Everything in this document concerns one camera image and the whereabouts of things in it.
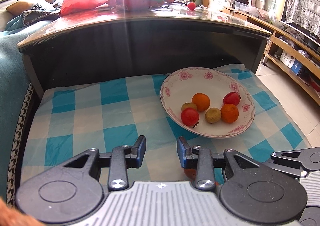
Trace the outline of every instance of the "tiled floor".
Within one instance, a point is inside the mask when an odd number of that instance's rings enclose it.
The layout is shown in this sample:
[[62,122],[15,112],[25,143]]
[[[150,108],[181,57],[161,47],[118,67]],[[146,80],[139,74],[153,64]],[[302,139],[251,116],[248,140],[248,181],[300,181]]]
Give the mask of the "tiled floor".
[[256,75],[278,98],[311,146],[320,147],[320,106],[271,61],[268,67],[260,64]]

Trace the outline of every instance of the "floral bowl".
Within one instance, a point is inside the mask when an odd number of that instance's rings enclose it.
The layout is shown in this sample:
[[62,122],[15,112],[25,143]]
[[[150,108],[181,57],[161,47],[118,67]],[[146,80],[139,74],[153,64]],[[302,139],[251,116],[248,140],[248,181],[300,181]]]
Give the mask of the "floral bowl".
[[[229,92],[237,92],[240,103],[237,105],[239,118],[232,124],[218,121],[210,124],[205,120],[205,111],[199,113],[199,124],[195,127],[185,126],[180,118],[181,106],[191,102],[193,95],[204,93],[209,96],[210,108],[221,108],[223,98]],[[232,77],[203,67],[180,69],[169,75],[160,89],[161,103],[171,119],[186,130],[207,138],[230,138],[244,133],[252,124],[255,109],[253,99],[247,89]]]

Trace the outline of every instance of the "tablecloth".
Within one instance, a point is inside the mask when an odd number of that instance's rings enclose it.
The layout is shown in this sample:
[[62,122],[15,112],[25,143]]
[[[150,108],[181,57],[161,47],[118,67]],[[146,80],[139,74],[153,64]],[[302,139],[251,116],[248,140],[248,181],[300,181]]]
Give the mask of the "tablecloth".
[[[172,121],[160,102],[166,75],[128,77],[89,85],[45,91],[28,136],[21,182],[89,149],[111,152],[132,145],[145,135],[147,150],[139,169],[128,169],[129,181],[188,180],[176,152],[176,139],[222,153],[233,148],[264,162],[274,151],[310,147],[276,97],[244,65],[216,68],[242,83],[252,95],[255,118],[243,134],[230,139],[209,139],[190,133]],[[216,175],[222,182],[222,176]],[[107,183],[104,168],[100,182]]]

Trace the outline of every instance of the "green fruit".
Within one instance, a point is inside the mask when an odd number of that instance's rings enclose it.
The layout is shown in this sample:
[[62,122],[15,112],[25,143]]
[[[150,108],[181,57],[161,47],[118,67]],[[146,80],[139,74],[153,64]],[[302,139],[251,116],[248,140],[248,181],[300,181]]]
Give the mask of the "green fruit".
[[221,111],[218,108],[210,108],[205,113],[205,119],[209,123],[216,123],[221,119]]
[[183,111],[186,108],[193,108],[197,111],[197,105],[195,105],[194,103],[185,103],[181,106],[181,111]]

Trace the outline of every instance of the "gray ribbed panel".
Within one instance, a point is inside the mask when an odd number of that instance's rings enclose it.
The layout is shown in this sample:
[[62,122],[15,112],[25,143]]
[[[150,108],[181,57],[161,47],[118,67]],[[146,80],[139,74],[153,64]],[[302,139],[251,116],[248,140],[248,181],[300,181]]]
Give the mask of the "gray ribbed panel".
[[307,206],[320,207],[320,171],[310,172],[307,177],[300,178],[299,182],[308,194]]
[[[74,226],[245,226],[226,211],[217,196],[186,182],[135,182],[110,193],[91,217]],[[299,226],[298,222],[286,226]]]

